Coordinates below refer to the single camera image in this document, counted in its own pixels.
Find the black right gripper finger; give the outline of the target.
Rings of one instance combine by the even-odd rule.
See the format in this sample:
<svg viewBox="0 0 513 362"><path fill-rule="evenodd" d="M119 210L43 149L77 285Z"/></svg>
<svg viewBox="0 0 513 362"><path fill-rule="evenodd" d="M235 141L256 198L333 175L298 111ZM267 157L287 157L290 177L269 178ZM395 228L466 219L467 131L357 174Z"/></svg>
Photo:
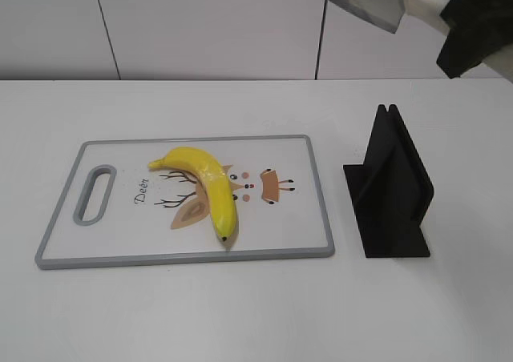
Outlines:
<svg viewBox="0 0 513 362"><path fill-rule="evenodd" d="M440 17L449 33L437 64L448 78L512 44L512 0L449 0Z"/></svg>

